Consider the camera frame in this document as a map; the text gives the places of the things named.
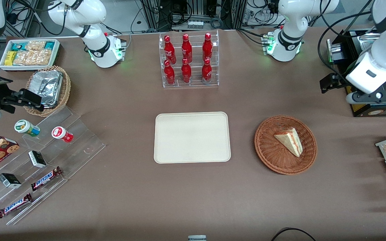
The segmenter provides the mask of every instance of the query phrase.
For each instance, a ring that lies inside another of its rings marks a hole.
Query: red bottle
[[[211,34],[206,33],[205,34],[205,41],[202,45],[202,51],[203,51],[203,61],[205,61],[206,58],[211,59],[212,57],[212,42],[211,42]]]
[[[187,58],[183,59],[183,66],[181,67],[181,72],[183,73],[184,83],[190,83],[192,81],[192,68],[190,67]]]
[[[211,82],[212,67],[210,63],[211,63],[210,59],[206,58],[205,64],[202,67],[202,82],[204,84],[209,84]]]
[[[187,58],[189,63],[191,63],[193,61],[193,52],[188,34],[183,35],[183,45],[181,46],[181,50],[183,51],[183,58]]]
[[[171,63],[169,60],[165,60],[165,78],[167,79],[167,82],[169,85],[174,85],[175,84],[175,72],[174,69],[171,66]]]
[[[175,48],[171,43],[171,38],[168,35],[166,35],[164,37],[164,40],[165,40],[165,55],[167,57],[167,60],[169,60],[171,64],[175,64],[177,62],[177,58],[175,57]]]

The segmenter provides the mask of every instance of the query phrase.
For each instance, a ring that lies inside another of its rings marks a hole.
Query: table
[[[126,61],[109,69],[90,60],[80,38],[60,38],[68,105],[108,146],[18,224],[0,222],[0,240],[262,241],[288,226],[317,240],[386,240],[386,166],[374,146],[386,139],[386,117],[353,118],[343,90],[321,94],[329,73],[317,56],[322,32],[308,29],[298,56],[280,63],[240,33],[219,31],[220,86],[194,90],[162,87],[158,34],[134,35]],[[14,90],[30,77],[0,75]],[[155,163],[155,117],[198,111],[227,113],[231,159]],[[254,150],[256,128],[278,114],[315,134],[318,157],[302,174],[277,174]],[[13,124],[22,118],[41,120],[17,107],[3,113],[0,135],[19,139]]]

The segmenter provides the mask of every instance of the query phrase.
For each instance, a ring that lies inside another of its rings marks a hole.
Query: clear acrylic rack
[[[29,192],[33,199],[32,203],[25,204],[2,218],[7,225],[20,221],[105,147],[79,118],[80,116],[68,107],[52,113],[37,125],[41,129],[38,136],[23,135],[18,141],[20,149],[0,163],[0,174],[12,173],[22,183],[19,188],[13,189],[5,187],[0,181],[0,209],[15,203]],[[74,139],[70,143],[54,139],[51,131],[56,126],[66,128],[74,135]],[[32,165],[28,156],[31,150],[41,152],[47,163],[45,168]],[[57,166],[63,173],[32,192],[31,184]]]
[[[211,34],[212,42],[212,58],[211,58],[211,81],[209,84],[202,83],[202,45],[205,40],[205,33],[209,32]],[[183,54],[181,51],[181,46],[183,44],[182,35],[187,33],[189,35],[190,43],[192,44],[193,50],[193,61],[190,63],[192,68],[192,81],[189,84],[184,83],[181,73],[182,59]],[[165,42],[164,36],[169,35],[171,42],[175,48],[175,55],[177,58],[176,64],[172,65],[175,71],[175,85],[169,85],[165,79],[164,73],[164,61],[165,56]],[[160,68],[162,70],[162,83],[165,88],[167,87],[209,87],[209,86],[218,86],[219,85],[219,38],[218,31],[192,31],[192,32],[167,32],[165,34],[160,34],[159,36],[159,53],[160,53]]]

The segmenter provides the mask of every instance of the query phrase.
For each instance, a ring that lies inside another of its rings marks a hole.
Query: round wicker basket
[[[292,154],[274,137],[275,132],[289,128],[295,128],[299,135],[303,147],[300,157]],[[308,170],[317,157],[317,141],[312,131],[298,119],[286,115],[264,120],[256,130],[254,145],[260,159],[268,168],[285,175]]]
[[[66,105],[66,103],[68,102],[69,92],[71,90],[71,81],[69,79],[69,76],[67,75],[65,70],[60,68],[59,66],[47,67],[47,68],[44,68],[42,70],[39,70],[38,72],[50,71],[50,70],[58,70],[59,72],[61,72],[63,74],[62,86],[60,87],[60,94],[59,94],[59,103],[58,103],[58,105],[55,108],[53,108],[53,109],[44,109],[43,112],[37,111],[37,110],[35,110],[33,108],[29,108],[29,107],[25,107],[24,106],[24,108],[26,109],[26,111],[29,114],[38,115],[38,116],[42,116],[42,117],[47,117],[50,114],[52,114],[53,112],[63,108]],[[29,81],[26,84],[26,88],[27,89],[29,88],[29,85],[31,83],[32,77],[34,75],[32,75],[29,78]]]

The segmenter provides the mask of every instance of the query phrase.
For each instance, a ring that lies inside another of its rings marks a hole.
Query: sandwich slice
[[[300,157],[302,154],[303,147],[300,143],[299,136],[295,128],[290,128],[288,130],[277,131],[274,133],[274,136],[279,140],[293,155]]]

